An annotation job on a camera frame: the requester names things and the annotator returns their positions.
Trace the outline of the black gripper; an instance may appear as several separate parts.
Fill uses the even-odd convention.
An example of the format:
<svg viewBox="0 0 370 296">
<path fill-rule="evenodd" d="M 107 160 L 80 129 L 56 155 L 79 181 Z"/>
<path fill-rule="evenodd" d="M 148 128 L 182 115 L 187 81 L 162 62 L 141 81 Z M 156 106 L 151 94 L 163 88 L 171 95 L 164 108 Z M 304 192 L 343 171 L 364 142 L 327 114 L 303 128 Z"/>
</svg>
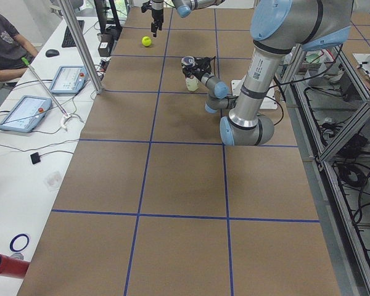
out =
<svg viewBox="0 0 370 296">
<path fill-rule="evenodd" d="M 196 66 L 194 75 L 198 80 L 201 80 L 202 77 L 206 74 L 210 75 L 212 73 L 211 62 L 215 61 L 216 57 L 194 57 Z"/>
<path fill-rule="evenodd" d="M 151 23 L 151 32 L 153 37 L 157 36 L 157 30 L 162 30 L 163 25 L 163 0 L 148 0 L 141 6 L 142 13 L 147 10 L 152 11 L 154 22 Z"/>
</svg>

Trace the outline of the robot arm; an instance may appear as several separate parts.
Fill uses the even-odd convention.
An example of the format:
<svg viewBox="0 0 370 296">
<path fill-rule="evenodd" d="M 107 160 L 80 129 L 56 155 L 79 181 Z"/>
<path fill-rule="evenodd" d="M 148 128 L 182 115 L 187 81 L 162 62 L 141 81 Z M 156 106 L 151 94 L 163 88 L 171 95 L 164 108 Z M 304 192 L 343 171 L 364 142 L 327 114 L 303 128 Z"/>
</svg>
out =
<svg viewBox="0 0 370 296">
<path fill-rule="evenodd" d="M 304 51 L 329 49 L 349 36 L 353 1 L 260 1 L 253 13 L 250 34 L 254 53 L 237 97 L 215 77 L 204 59 L 184 57 L 183 73 L 196 77 L 209 90 L 205 109 L 229 109 L 220 120 L 227 146 L 257 146 L 268 142 L 274 124 L 258 113 L 281 59 L 299 44 Z"/>
<path fill-rule="evenodd" d="M 141 6 L 141 12 L 146 13 L 151 11 L 152 22 L 150 30 L 153 37 L 157 36 L 157 32 L 162 30 L 164 23 L 164 0 L 146 1 Z M 181 18 L 187 17 L 193 10 L 204 9 L 210 6 L 219 6 L 224 3 L 224 0 L 174 0 L 172 5 Z"/>
</svg>

